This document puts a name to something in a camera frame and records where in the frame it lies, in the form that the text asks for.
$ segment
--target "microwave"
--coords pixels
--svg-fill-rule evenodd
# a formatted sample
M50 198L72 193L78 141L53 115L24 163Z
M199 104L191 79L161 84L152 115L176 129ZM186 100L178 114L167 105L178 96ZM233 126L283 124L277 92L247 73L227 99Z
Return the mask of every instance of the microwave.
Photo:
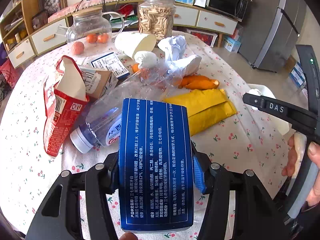
M206 0L205 8L242 21L248 0Z

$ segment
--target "bottle cap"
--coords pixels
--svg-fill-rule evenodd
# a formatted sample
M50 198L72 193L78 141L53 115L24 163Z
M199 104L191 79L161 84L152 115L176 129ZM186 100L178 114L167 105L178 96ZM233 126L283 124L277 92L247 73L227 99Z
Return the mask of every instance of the bottle cap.
M82 153L87 153L93 147L93 145L84 137L79 127L70 133L70 139L73 145Z

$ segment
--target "white paper cup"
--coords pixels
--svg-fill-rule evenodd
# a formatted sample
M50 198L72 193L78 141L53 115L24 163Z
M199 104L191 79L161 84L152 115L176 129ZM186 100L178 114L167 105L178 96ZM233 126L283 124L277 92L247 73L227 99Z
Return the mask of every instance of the white paper cup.
M154 34L122 32L116 37L115 46L117 50L134 59L138 51L152 51L156 42Z

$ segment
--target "glass teapot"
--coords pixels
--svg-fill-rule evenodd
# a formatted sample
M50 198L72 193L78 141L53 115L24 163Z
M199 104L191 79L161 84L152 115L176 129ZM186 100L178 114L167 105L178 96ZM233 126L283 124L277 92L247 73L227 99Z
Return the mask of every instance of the glass teapot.
M105 14L116 14L122 21L121 29L112 34L110 22L103 18ZM75 57L90 57L104 53L112 39L122 32L124 20L116 12L102 13L102 7L87 8L75 12L73 25L59 25L56 34L66 36L70 53Z

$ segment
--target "metal screw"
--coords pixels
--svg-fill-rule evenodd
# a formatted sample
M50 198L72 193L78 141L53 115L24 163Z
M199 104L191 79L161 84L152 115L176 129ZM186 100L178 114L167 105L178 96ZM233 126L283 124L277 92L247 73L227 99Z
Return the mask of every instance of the metal screw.
M98 163L96 166L95 166L96 170L102 170L104 168L104 164L103 163Z
M220 169L220 165L218 163L211 163L210 167L214 170Z
M61 172L61 176L62 176L62 177L67 177L67 176L69 176L69 174L70 174L69 171L63 171L63 172Z
M252 177L254 175L254 172L252 170L246 170L245 174L247 174L249 177Z

